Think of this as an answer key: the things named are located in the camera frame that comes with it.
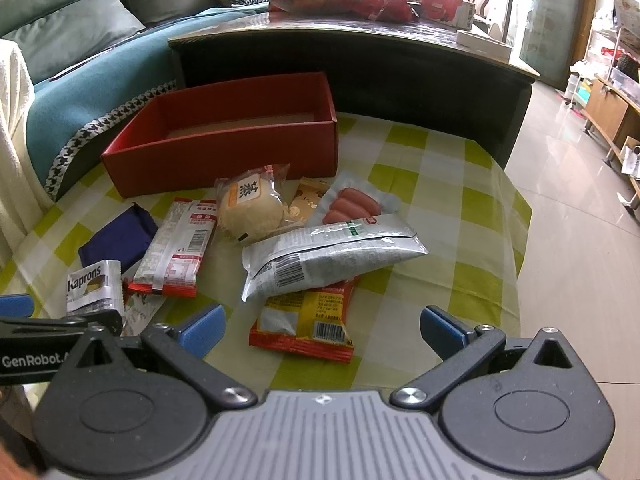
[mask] white towel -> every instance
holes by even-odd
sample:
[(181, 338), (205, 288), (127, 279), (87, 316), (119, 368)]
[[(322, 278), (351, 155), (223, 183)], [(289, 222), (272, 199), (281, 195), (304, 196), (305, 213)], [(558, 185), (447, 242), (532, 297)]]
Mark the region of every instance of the white towel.
[(53, 205), (27, 153), (27, 113), (33, 99), (20, 48), (0, 40), (0, 269)]

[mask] plastic storage box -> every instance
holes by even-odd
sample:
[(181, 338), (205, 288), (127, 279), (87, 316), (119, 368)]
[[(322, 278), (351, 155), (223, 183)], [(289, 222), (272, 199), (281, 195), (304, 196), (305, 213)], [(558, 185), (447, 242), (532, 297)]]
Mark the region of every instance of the plastic storage box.
[(633, 102), (640, 106), (640, 84), (636, 83), (628, 75), (623, 74), (617, 68), (611, 73), (613, 86), (622, 90)]
[(124, 198), (211, 187), (267, 164), (334, 176), (338, 134), (321, 72), (214, 83), (151, 99), (102, 154)]

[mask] yellow snack package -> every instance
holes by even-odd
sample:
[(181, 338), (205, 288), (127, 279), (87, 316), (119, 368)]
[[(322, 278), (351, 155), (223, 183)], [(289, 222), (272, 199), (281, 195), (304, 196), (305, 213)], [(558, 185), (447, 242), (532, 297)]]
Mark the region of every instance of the yellow snack package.
[(249, 345), (351, 362), (345, 320), (356, 280), (269, 298), (249, 332)]

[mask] gray gripper base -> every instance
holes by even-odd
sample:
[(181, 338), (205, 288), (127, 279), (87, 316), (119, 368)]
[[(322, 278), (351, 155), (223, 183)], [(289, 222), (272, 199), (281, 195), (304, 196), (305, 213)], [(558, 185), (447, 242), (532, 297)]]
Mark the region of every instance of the gray gripper base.
[[(71, 480), (50, 471), (47, 480)], [(220, 415), (201, 446), (145, 480), (498, 480), (455, 452), (429, 415), (378, 392), (270, 392)], [(573, 480), (601, 479), (584, 471)]]

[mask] green checkered tablecloth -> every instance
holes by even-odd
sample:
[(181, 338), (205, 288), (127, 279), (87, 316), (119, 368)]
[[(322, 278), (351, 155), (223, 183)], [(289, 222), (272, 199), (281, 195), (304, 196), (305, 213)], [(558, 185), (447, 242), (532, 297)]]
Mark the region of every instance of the green checkered tablecloth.
[[(516, 279), (531, 209), (504, 171), (471, 140), (414, 126), (340, 114), (339, 169), (402, 199), (400, 214), (431, 251), (366, 274), (348, 311), (355, 353), (337, 364), (248, 345), (259, 306), (239, 300), (245, 273), (240, 247), (216, 232), (194, 300), (169, 299), (157, 320), (176, 323), (211, 301), (224, 305), (225, 337), (206, 360), (236, 380), (265, 388), (394, 388), (438, 363), (420, 338), (418, 319), (436, 304), (469, 324), (520, 333)], [(290, 199), (296, 181), (286, 183)], [(135, 199), (159, 224), (175, 196), (212, 198), (211, 189)], [(129, 205), (102, 165), (47, 213), (0, 274), (0, 294), (26, 292), (41, 317), (65, 314), (66, 276), (81, 268), (78, 247)]]

